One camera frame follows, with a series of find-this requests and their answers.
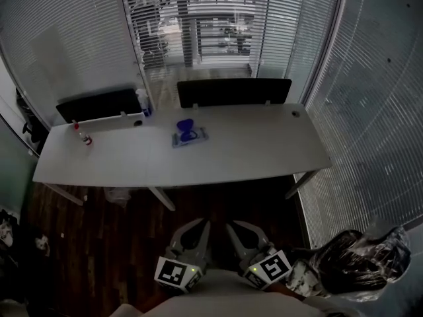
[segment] window blinds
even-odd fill
[[[307,96],[325,50],[340,0],[303,0],[285,77],[292,80],[287,102]]]
[[[0,0],[0,45],[18,86],[48,125],[58,100],[142,87],[122,0]]]
[[[287,77],[303,0],[124,3],[153,101],[166,108],[178,106],[177,81]]]
[[[307,111],[333,166],[301,191],[313,246],[423,217],[423,0],[346,0]]]

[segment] desk leg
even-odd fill
[[[77,205],[84,205],[84,202],[80,200],[79,198],[76,198],[74,195],[69,194],[68,192],[65,192],[63,189],[61,189],[59,186],[55,184],[49,184],[44,183],[45,186],[49,187],[54,192],[58,193],[59,195],[62,195],[64,198],[67,198],[69,201],[72,201],[73,203],[76,203]]]
[[[166,193],[163,191],[162,188],[156,188],[156,187],[148,187],[148,188],[155,195],[155,197],[160,199],[160,202],[163,203],[167,209],[169,209],[170,211],[176,210],[173,202],[169,199],[169,197],[167,197]]]
[[[306,172],[303,177],[301,177],[297,183],[295,183],[292,188],[289,190],[288,193],[285,194],[285,199],[289,199],[292,197],[293,194],[298,192],[309,180],[311,180],[315,174],[317,174],[318,170],[314,170],[312,172]]]

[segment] trash bag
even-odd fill
[[[309,261],[328,293],[352,301],[378,299],[388,283],[398,281],[411,262],[408,236],[402,227],[365,233],[345,230],[318,249]]]
[[[131,199],[131,188],[104,188],[106,200],[125,208],[127,202]]]
[[[292,265],[292,271],[286,277],[286,283],[284,284],[289,290],[304,297],[326,296],[319,281],[319,276],[305,260],[297,260]]]

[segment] blue object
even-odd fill
[[[176,126],[182,133],[173,134],[172,146],[174,148],[208,139],[208,135],[204,128],[194,127],[193,119],[179,121]]]

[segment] glass wall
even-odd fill
[[[307,111],[332,159],[301,191],[311,244],[423,215],[423,0],[346,0]]]
[[[0,209],[20,214],[36,161],[0,118]]]
[[[0,0],[0,46],[47,126],[82,94],[143,87],[122,0]]]
[[[179,107],[178,81],[293,79],[298,102],[319,61],[337,0],[124,0],[146,85]]]

